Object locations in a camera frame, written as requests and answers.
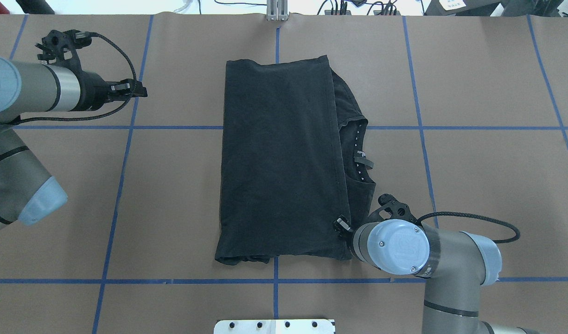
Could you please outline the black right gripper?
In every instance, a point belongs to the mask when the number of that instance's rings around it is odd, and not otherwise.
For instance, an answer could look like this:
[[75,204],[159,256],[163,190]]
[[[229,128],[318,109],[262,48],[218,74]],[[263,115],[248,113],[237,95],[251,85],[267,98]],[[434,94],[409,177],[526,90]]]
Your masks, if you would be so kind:
[[407,221],[416,226],[419,225],[417,218],[411,213],[410,207],[407,204],[400,202],[393,195],[388,193],[382,194],[378,198],[378,203],[380,205],[379,208],[371,212],[366,218],[364,218],[364,220],[362,220],[362,222],[356,225],[350,224],[349,220],[345,216],[340,215],[332,223],[333,230],[341,239],[349,241],[350,238],[357,233],[358,228],[370,223],[379,223],[396,218]]

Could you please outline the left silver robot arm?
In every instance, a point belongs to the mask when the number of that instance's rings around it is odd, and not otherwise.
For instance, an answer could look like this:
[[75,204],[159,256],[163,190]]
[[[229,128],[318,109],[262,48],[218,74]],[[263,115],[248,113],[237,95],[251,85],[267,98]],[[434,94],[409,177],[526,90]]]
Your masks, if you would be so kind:
[[[126,60],[131,76],[118,82],[85,71],[78,50],[93,38]],[[67,203],[68,195],[14,128],[28,122],[80,122],[112,116],[133,98],[147,97],[133,62],[97,32],[52,30],[36,46],[38,63],[0,57],[0,230],[33,225]]]

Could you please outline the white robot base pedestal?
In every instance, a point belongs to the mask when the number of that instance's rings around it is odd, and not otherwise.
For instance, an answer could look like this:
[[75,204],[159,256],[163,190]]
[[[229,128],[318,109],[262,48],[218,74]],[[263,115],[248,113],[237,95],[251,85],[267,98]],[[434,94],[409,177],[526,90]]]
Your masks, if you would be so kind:
[[330,319],[249,319],[216,322],[214,334],[336,334]]

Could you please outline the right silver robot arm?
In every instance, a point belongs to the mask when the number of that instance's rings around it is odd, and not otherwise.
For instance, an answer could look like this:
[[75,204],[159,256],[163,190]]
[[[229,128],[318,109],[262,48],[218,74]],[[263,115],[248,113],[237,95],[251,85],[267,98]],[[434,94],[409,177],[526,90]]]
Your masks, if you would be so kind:
[[[391,194],[378,199],[379,209],[366,222],[351,227],[338,217],[334,230],[361,262],[393,275],[412,275],[425,281],[424,334],[534,334],[536,330],[507,327],[479,318],[481,288],[499,279],[503,261],[498,245],[519,240],[520,230],[508,222],[479,214],[432,212],[415,217],[407,204]],[[474,218],[513,231],[507,239],[492,240],[466,231],[441,230],[425,224],[435,217]]]

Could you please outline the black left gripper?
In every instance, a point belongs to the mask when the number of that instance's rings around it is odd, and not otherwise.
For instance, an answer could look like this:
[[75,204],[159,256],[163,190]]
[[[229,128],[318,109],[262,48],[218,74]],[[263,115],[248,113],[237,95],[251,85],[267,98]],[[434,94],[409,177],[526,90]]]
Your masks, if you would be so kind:
[[[77,51],[90,46],[93,38],[104,40],[123,56],[132,71],[131,78],[108,82],[95,72],[83,70]],[[36,47],[41,50],[38,60],[49,70],[57,85],[55,101],[48,111],[96,111],[107,103],[127,103],[134,97],[148,97],[147,89],[137,80],[133,63],[126,53],[97,32],[52,30]]]

